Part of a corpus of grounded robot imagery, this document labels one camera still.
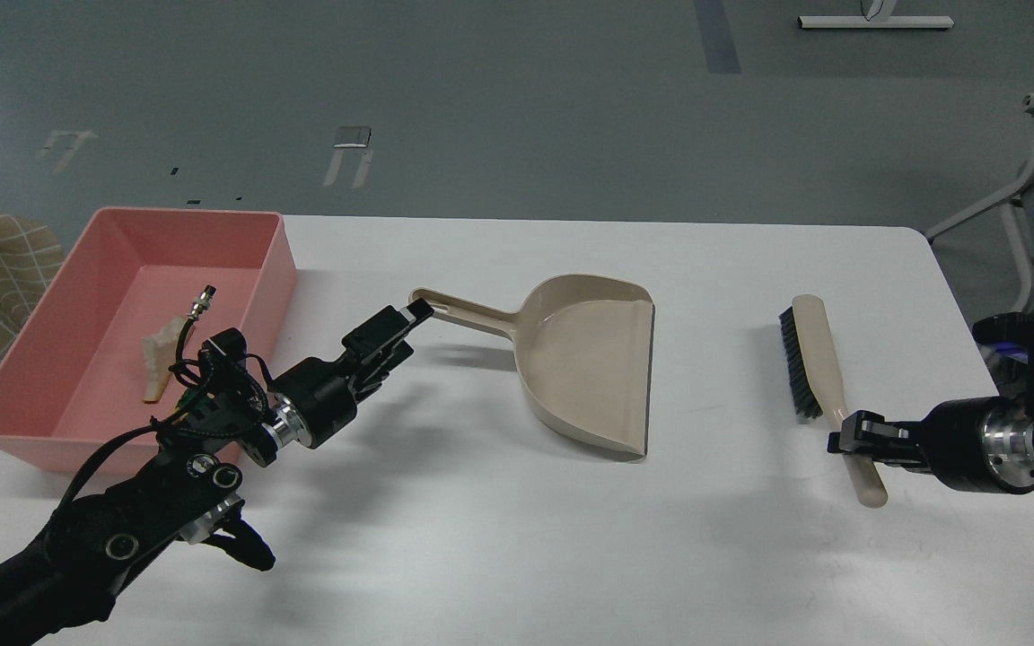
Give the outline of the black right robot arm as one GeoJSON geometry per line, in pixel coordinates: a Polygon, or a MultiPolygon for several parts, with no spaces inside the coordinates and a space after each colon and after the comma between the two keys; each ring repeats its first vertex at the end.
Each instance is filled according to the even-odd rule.
{"type": "Polygon", "coordinates": [[[945,401],[920,421],[858,410],[829,435],[829,453],[935,476],[962,492],[1034,491],[1034,320],[1005,312],[974,324],[972,335],[1025,365],[1025,392],[945,401]]]}

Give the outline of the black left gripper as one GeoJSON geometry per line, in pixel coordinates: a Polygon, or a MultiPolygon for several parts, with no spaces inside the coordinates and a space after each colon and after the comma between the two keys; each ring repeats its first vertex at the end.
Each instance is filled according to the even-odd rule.
{"type": "Polygon", "coordinates": [[[269,389],[299,416],[299,444],[318,449],[345,428],[357,414],[356,396],[376,392],[413,356],[407,336],[433,315],[426,299],[415,299],[402,310],[387,306],[342,338],[344,352],[336,360],[305,357],[276,376],[269,389]]]}

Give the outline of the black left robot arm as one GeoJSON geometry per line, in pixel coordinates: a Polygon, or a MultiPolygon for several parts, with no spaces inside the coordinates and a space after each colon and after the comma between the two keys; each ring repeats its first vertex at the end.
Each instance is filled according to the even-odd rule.
{"type": "Polygon", "coordinates": [[[293,442],[323,445],[413,355],[407,335],[433,315],[420,298],[386,307],[349,331],[336,360],[307,357],[278,376],[264,361],[258,376],[250,372],[255,353],[234,327],[194,357],[176,353],[170,369],[185,393],[175,412],[95,450],[41,531],[0,563],[0,645],[107,621],[119,594],[177,541],[274,568],[271,548],[242,516],[241,468],[219,451],[239,447],[267,467],[293,442]]]}

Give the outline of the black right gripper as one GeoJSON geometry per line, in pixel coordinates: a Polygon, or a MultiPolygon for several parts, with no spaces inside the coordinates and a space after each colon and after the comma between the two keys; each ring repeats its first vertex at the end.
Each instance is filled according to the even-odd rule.
{"type": "Polygon", "coordinates": [[[1034,491],[1034,421],[1006,397],[943,402],[923,421],[856,410],[828,434],[828,453],[931,473],[965,493],[1034,491]]]}

